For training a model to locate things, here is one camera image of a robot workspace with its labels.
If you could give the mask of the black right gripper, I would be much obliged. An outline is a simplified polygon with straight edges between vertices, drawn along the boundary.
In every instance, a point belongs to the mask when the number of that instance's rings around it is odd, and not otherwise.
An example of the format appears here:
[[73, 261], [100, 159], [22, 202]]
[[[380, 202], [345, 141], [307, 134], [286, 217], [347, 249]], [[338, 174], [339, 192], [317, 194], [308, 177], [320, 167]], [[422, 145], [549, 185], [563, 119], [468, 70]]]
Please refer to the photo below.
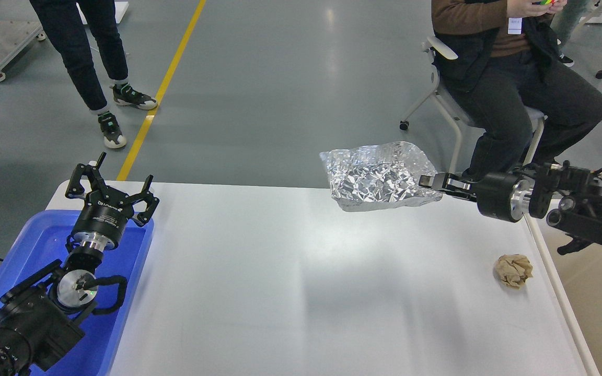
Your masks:
[[476, 202], [483, 216], [516, 223], [529, 211], [533, 181], [509, 173], [486, 174], [480, 181], [453, 173], [420, 176], [418, 186], [442, 191], [457, 199]]

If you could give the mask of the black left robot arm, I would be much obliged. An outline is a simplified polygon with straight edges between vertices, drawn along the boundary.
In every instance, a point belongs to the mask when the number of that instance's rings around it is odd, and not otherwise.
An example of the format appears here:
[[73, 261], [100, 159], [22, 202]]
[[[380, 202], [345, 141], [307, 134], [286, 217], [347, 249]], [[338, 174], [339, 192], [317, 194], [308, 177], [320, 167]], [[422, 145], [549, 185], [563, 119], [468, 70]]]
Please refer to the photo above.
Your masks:
[[65, 197], [84, 205], [65, 242], [67, 258], [53, 260], [0, 298], [0, 375], [50, 369], [84, 338], [83, 321], [124, 305], [127, 277], [96, 272], [105, 252], [119, 247], [129, 221], [148, 224], [159, 199], [151, 192], [152, 174], [138, 193], [109, 186], [100, 173], [105, 157], [77, 164], [68, 181]]

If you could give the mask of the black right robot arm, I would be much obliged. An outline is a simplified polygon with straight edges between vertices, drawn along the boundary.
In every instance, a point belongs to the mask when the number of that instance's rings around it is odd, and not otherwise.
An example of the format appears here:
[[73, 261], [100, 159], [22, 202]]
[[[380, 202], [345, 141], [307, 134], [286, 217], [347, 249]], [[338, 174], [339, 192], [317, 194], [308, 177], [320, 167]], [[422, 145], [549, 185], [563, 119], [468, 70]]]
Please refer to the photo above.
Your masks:
[[512, 223], [524, 216], [544, 219], [571, 238], [558, 248], [561, 255], [602, 245], [602, 168], [529, 163], [478, 181], [452, 173], [423, 175], [420, 186], [475, 202], [483, 216]]

